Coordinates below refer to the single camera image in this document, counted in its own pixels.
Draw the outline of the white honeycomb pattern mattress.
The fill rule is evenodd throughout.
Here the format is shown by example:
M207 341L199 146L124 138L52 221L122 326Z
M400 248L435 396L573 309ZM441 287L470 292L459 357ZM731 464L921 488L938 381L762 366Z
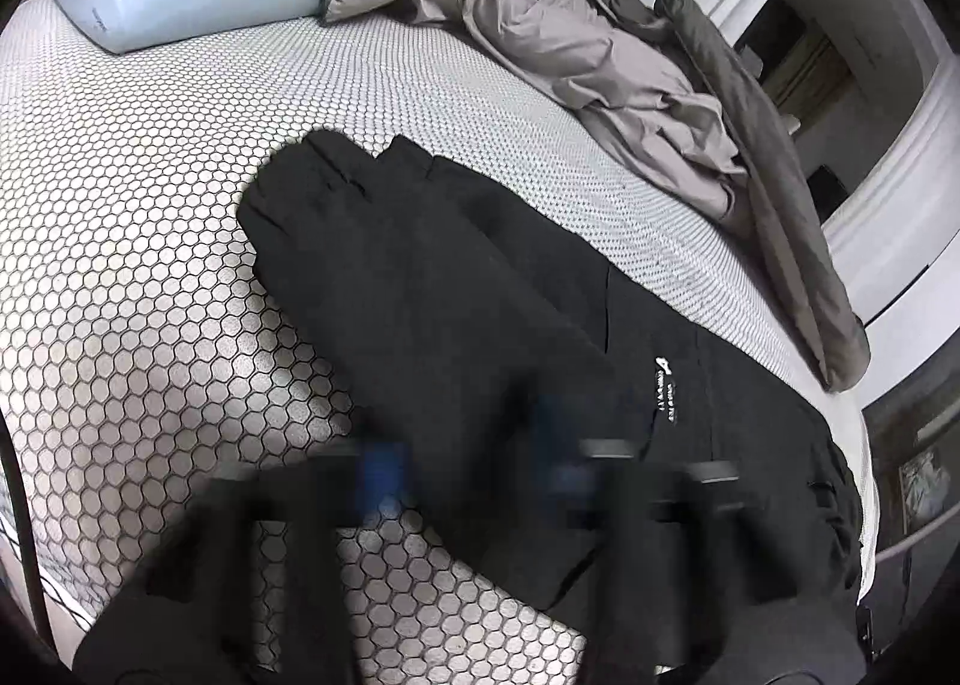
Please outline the white honeycomb pattern mattress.
M500 181L799 392L850 469L874 571L866 426L807 370L752 265L464 41L366 17L112 56L32 0L2 35L2 409L65 651L215 470L290 464L356 421L236 219L259 164L321 125Z

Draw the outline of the white wardrobe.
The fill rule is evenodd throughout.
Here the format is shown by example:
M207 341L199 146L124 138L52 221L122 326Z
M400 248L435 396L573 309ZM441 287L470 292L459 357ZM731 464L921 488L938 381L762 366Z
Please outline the white wardrobe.
M769 0L695 0L727 41ZM921 0L785 0L850 72L799 129L799 176L828 166L848 197L822 226L843 298L827 298L822 345L844 370L861 318L871 343L862 392L895 386L957 329L940 293L957 256L958 58Z

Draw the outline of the grey crumpled duvet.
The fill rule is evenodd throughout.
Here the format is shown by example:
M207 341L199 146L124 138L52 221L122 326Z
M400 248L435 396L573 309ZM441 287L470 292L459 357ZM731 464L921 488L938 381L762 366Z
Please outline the grey crumpled duvet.
M607 155L754 248L828 391L871 361L778 110L695 0L324 0L449 25L576 116Z

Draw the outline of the black pants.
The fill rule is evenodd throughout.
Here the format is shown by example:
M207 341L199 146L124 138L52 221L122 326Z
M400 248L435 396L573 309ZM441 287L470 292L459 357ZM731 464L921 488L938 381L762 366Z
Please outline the black pants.
M332 130L242 194L257 279L449 552L584 636L586 683L853 683L862 513L827 422L506 187ZM544 515L535 438L726 462L735 515Z

